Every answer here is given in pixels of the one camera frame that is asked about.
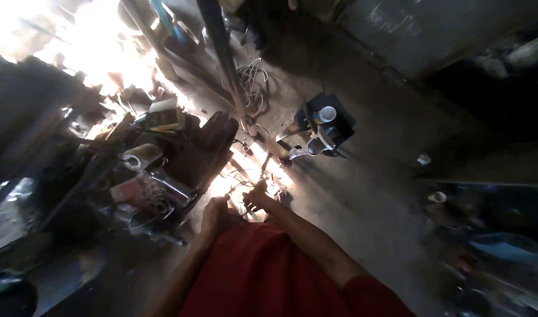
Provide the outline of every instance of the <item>chalk writing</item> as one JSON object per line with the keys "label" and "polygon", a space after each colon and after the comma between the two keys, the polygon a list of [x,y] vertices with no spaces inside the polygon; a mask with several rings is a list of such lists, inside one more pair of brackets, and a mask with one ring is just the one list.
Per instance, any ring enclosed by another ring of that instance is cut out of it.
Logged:
{"label": "chalk writing", "polygon": [[399,31],[416,36],[422,32],[418,22],[412,15],[400,10],[397,12],[397,16],[393,16],[392,14],[388,14],[386,11],[382,10],[380,8],[381,4],[382,2],[379,3],[367,17],[367,21],[371,24],[371,26],[379,31],[387,32],[388,34]]}

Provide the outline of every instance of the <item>engine part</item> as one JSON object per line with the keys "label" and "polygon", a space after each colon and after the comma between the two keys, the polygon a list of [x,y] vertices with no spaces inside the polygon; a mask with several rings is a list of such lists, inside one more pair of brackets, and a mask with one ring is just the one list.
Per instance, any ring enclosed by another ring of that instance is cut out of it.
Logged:
{"label": "engine part", "polygon": [[167,175],[165,170],[159,168],[150,173],[152,178],[160,183],[165,194],[174,199],[181,207],[186,207],[192,199],[192,190],[185,184]]}
{"label": "engine part", "polygon": [[124,152],[124,166],[130,170],[143,170],[162,155],[161,148],[153,144],[143,144]]}

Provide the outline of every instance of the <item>debris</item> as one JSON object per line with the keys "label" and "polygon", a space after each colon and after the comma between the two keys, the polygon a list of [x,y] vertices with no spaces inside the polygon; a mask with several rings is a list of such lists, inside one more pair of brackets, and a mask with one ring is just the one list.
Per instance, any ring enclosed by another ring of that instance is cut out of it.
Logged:
{"label": "debris", "polygon": [[443,192],[435,192],[429,195],[427,198],[435,203],[444,203],[447,201],[447,195]]}
{"label": "debris", "polygon": [[418,157],[418,162],[423,166],[426,166],[427,164],[431,163],[431,158],[427,153],[423,153]]}

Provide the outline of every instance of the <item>metal pipe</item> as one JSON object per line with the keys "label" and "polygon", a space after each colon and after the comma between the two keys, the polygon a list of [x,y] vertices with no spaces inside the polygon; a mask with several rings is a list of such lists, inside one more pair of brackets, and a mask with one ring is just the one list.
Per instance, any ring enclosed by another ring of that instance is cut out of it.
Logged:
{"label": "metal pipe", "polygon": [[196,0],[196,2],[199,6],[199,11],[207,29],[208,36],[212,39],[212,44],[216,56],[218,57],[218,61],[220,62],[220,66],[228,80],[230,92],[234,99],[234,105],[240,116],[241,127],[249,134],[250,127],[245,120],[244,91],[240,86],[236,65],[234,64],[234,59],[232,58],[232,53],[228,44],[230,39],[228,38],[226,27],[224,26],[224,21],[222,19],[222,9],[216,0]]}
{"label": "metal pipe", "polygon": [[174,67],[181,68],[187,71],[191,76],[204,82],[207,87],[212,90],[213,93],[219,96],[227,104],[234,107],[232,95],[222,86],[220,86],[217,82],[215,82],[215,80],[213,80],[209,76],[209,74],[205,73],[202,69],[182,59],[171,51],[167,50],[165,47],[163,47],[163,45],[159,43],[153,33],[153,30],[142,20],[138,8],[132,0],[120,0],[120,3],[126,9],[128,15],[132,18],[136,26],[138,26],[138,29],[142,32],[142,34],[144,34],[146,40],[148,40],[150,45],[156,50],[158,56],[166,58]]}

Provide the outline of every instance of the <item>red shirt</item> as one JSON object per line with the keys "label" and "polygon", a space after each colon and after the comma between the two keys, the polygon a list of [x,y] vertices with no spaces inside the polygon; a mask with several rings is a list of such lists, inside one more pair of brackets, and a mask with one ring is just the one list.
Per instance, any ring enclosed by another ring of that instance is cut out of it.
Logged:
{"label": "red shirt", "polygon": [[415,317],[370,275],[338,289],[283,230],[266,223],[245,223],[220,236],[180,316]]}

